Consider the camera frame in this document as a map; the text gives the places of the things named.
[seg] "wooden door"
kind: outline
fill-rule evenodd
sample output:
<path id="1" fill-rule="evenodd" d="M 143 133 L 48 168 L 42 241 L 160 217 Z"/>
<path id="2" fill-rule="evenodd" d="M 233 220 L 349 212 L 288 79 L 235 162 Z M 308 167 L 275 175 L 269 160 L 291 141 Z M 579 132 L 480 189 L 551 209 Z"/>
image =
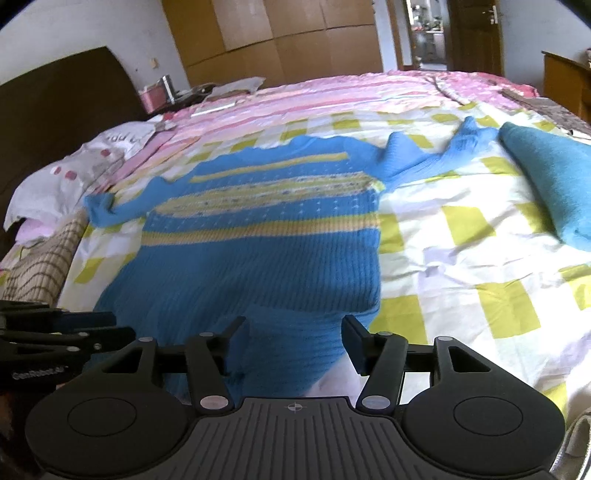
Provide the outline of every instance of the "wooden door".
<path id="1" fill-rule="evenodd" d="M 503 75 L 501 26 L 495 0 L 447 0 L 453 70 Z"/>

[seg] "pink box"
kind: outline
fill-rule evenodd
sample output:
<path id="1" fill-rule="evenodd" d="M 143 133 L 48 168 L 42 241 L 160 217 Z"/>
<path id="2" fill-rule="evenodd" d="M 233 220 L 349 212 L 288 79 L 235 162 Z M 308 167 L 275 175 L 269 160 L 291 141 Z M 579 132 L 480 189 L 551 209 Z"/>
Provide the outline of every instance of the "pink box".
<path id="1" fill-rule="evenodd" d="M 166 103 L 166 91 L 158 83 L 146 87 L 143 92 L 139 93 L 139 97 L 148 113 L 152 113 Z"/>

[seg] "door handle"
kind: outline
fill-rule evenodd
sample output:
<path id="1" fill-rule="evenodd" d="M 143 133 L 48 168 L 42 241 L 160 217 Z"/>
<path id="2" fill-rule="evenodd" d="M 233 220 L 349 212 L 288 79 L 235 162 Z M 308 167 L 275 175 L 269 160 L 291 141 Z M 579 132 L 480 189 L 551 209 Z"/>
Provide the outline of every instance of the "door handle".
<path id="1" fill-rule="evenodd" d="M 498 25 L 499 23 L 499 14 L 496 11 L 496 5 L 493 5 L 490 10 L 482 12 L 483 15 L 491 14 L 491 25 Z"/>

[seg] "pink bedspread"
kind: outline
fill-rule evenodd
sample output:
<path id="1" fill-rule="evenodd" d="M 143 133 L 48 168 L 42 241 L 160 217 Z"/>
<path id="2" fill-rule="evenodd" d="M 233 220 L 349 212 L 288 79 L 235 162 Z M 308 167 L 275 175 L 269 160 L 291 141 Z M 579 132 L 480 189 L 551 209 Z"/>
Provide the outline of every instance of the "pink bedspread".
<path id="1" fill-rule="evenodd" d="M 207 102 L 177 112 L 173 118 L 177 128 L 172 139 L 138 167 L 150 168 L 176 158 L 198 140 L 202 143 L 228 140 L 319 115 L 352 110 L 401 113 L 427 106 L 456 108 L 474 100 L 499 108 L 519 108 L 517 103 L 501 95 L 504 88 L 527 97 L 538 96 L 536 90 L 527 85 L 516 85 L 494 75 L 464 72 L 391 71 L 269 88 L 255 95 Z M 236 105 L 191 117 L 204 106 L 230 102 Z"/>

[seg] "wooden wardrobe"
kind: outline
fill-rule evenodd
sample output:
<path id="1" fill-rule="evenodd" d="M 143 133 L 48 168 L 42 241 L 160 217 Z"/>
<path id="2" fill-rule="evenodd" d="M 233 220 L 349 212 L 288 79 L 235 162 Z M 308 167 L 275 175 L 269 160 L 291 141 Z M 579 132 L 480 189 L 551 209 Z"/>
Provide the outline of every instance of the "wooden wardrobe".
<path id="1" fill-rule="evenodd" d="M 372 0 L 163 0 L 191 85 L 381 72 Z"/>

